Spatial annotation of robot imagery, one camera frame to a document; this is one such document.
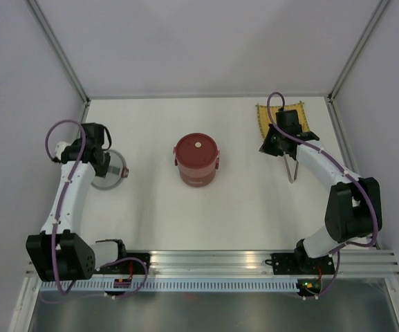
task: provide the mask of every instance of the red canister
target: red canister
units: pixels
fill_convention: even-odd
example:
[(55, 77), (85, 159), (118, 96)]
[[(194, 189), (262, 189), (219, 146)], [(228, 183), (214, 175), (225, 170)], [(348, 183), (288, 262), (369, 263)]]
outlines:
[(173, 152), (174, 164), (185, 183), (202, 187), (212, 182), (219, 168), (219, 150), (213, 138), (191, 133), (179, 140)]

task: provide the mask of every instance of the gray wall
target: gray wall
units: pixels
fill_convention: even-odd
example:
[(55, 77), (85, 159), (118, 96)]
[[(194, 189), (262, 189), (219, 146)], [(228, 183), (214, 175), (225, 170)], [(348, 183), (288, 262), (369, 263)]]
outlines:
[(378, 0), (39, 0), (91, 98), (328, 93)]
[[(19, 294), (26, 237), (39, 231), (57, 189), (59, 167), (47, 159), (44, 136), (81, 110), (27, 5), (0, 0), (0, 331)], [(57, 131), (54, 142), (71, 133)]]
[(399, 1), (390, 5), (337, 105), (360, 171), (380, 181), (380, 243), (399, 261)]

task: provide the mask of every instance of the yellow cloth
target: yellow cloth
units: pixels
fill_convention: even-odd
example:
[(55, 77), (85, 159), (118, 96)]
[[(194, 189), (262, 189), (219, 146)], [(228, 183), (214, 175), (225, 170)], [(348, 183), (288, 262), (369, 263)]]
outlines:
[[(267, 106), (256, 105), (257, 108), (257, 120), (259, 122), (259, 129), (261, 130), (262, 138), (265, 139), (268, 133), (268, 125), (271, 123), (267, 113)], [(276, 121), (276, 113), (279, 111), (280, 106), (270, 106), (270, 110), (273, 116), (273, 120)], [(307, 118), (304, 112), (304, 103), (299, 102), (298, 104), (285, 105), (285, 110), (295, 109), (299, 117), (299, 122), (302, 125), (302, 131), (310, 131), (308, 127)]]

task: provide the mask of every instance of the purple cable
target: purple cable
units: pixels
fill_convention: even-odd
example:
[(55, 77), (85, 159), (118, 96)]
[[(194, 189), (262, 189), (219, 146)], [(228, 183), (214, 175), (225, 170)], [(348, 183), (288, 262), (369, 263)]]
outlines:
[[(137, 289), (131, 291), (130, 293), (125, 293), (125, 294), (123, 294), (123, 295), (116, 295), (115, 298), (117, 298), (117, 297), (118, 297), (118, 298), (131, 297), (132, 295), (136, 294), (142, 287), (144, 287), (145, 282), (147, 281), (147, 278), (148, 278), (148, 276), (149, 276), (149, 270), (148, 270), (147, 266), (145, 265), (145, 263), (144, 263), (143, 261), (141, 261), (140, 259), (135, 258), (135, 257), (125, 257), (125, 258), (121, 258), (121, 259), (119, 259), (119, 260), (117, 260), (117, 261), (113, 261), (113, 262), (111, 262), (111, 263), (107, 263), (107, 264), (101, 266), (101, 268), (106, 268), (107, 266), (116, 265), (116, 264), (122, 263), (123, 261), (136, 261), (136, 262), (138, 262), (139, 264), (141, 264), (141, 266), (144, 268), (145, 276), (144, 276), (144, 280), (141, 282), (141, 284), (139, 285), (139, 287), (137, 287)], [(42, 302), (46, 303), (46, 304), (68, 303), (68, 302), (74, 301), (74, 300), (76, 300), (76, 299), (86, 299), (86, 298), (89, 298), (89, 297), (105, 297), (105, 295), (104, 295), (104, 294), (87, 294), (87, 295), (83, 295), (83, 296), (81, 296), (81, 297), (76, 297), (75, 299), (70, 299), (70, 300), (64, 300), (64, 301), (50, 301), (50, 300), (48, 300), (48, 299), (44, 299), (44, 297), (42, 296), (42, 292), (39, 292), (39, 299), (40, 299)]]
[(80, 128), (81, 131), (81, 139), (82, 139), (82, 145), (81, 145), (81, 149), (79, 154), (77, 155), (77, 158), (75, 160), (75, 164), (73, 165), (72, 169), (70, 170), (70, 173), (68, 174), (67, 177), (67, 182), (64, 184), (61, 194), (59, 195), (58, 198), (58, 203), (56, 205), (56, 211), (55, 211), (55, 222), (53, 224), (52, 227), (52, 267), (53, 267), (53, 277), (55, 278), (55, 283), (56, 283), (56, 287), (58, 288), (58, 291), (62, 294), (62, 295), (67, 295), (68, 292), (70, 292), (70, 289), (72, 289), (73, 285), (75, 284), (75, 280), (72, 281), (72, 283), (70, 284), (70, 286), (64, 290), (62, 288), (61, 285), (61, 281), (59, 280), (59, 273), (58, 273), (58, 269), (57, 269), (57, 259), (56, 259), (56, 233), (57, 233), (57, 222), (59, 221), (59, 218), (61, 217), (61, 209), (62, 209), (62, 204), (64, 203), (64, 197), (66, 196), (66, 192), (68, 189), (69, 184), (71, 183), (72, 177), (76, 171), (76, 168), (78, 166), (78, 164), (81, 161), (82, 158), (82, 154), (84, 153), (84, 148), (86, 146), (86, 134), (84, 131), (84, 128), (82, 127), (82, 125), (74, 120), (61, 120), (59, 122), (56, 122), (49, 130), (48, 133), (46, 135), (46, 153), (47, 156), (53, 160), (52, 154), (50, 153), (50, 150), (48, 149), (48, 140), (50, 138), (50, 135), (52, 134), (52, 131), (55, 130), (56, 127), (58, 127), (59, 125), (62, 125), (63, 123), (73, 123), (74, 125), (77, 125)]
[[(300, 140), (294, 136), (291, 136), (290, 134), (286, 133), (285, 131), (283, 131), (282, 129), (279, 128), (279, 126), (276, 124), (276, 122), (273, 120), (273, 116), (271, 114), (271, 110), (270, 110), (270, 101), (272, 96), (274, 95), (278, 95), (281, 99), (282, 99), (282, 108), (285, 107), (285, 98), (282, 95), (282, 93), (280, 92), (272, 92), (267, 99), (267, 112), (268, 112), (268, 117), (270, 118), (270, 121), (273, 125), (273, 127), (283, 136), (294, 140), (295, 142), (299, 143), (299, 144), (303, 144), (306, 145), (307, 147), (310, 147), (311, 149), (314, 149), (316, 151), (318, 151), (319, 153), (323, 154), (327, 159), (329, 159), (334, 166), (336, 166), (336, 168), (338, 168), (342, 173), (345, 174), (346, 169), (338, 163), (338, 161), (336, 159), (334, 159), (334, 157), (332, 157), (328, 152), (321, 150), (319, 147), (310, 144), (304, 140)], [(362, 243), (358, 243), (358, 242), (354, 242), (354, 241), (347, 241), (346, 244), (353, 244), (354, 246), (359, 246), (359, 247), (363, 247), (363, 248), (368, 248), (371, 246), (374, 246), (374, 244), (376, 243), (376, 239), (378, 238), (378, 217), (376, 216), (376, 212), (374, 210), (373, 204), (371, 202), (371, 199), (369, 198), (368, 194), (365, 192), (364, 188), (358, 183), (358, 181), (353, 178), (350, 174), (345, 174), (345, 177), (347, 179), (349, 179), (360, 191), (360, 193), (362, 194), (362, 196), (365, 199), (366, 205), (368, 206), (368, 209), (370, 210), (370, 215), (371, 215), (371, 220), (373, 221), (373, 236), (370, 240), (370, 242), (366, 243), (366, 244), (362, 244)]]

